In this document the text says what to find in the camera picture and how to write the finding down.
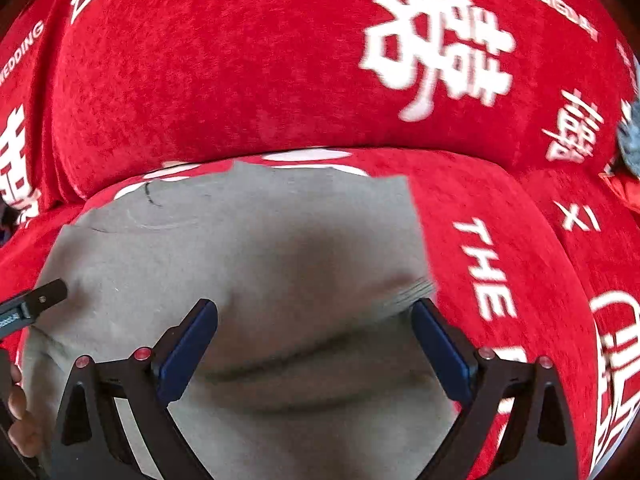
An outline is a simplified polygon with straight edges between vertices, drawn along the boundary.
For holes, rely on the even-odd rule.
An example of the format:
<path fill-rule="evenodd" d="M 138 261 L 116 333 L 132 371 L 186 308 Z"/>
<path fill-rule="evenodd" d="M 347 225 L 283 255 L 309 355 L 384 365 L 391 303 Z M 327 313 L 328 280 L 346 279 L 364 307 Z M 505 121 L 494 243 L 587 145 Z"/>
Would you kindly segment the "person's left hand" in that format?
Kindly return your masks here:
<path fill-rule="evenodd" d="M 36 457 L 42 450 L 41 427 L 34 415 L 27 409 L 27 399 L 21 387 L 22 373 L 12 364 L 10 367 L 12 387 L 8 399 L 8 408 L 14 418 L 8 431 L 9 438 L 21 456 Z"/>

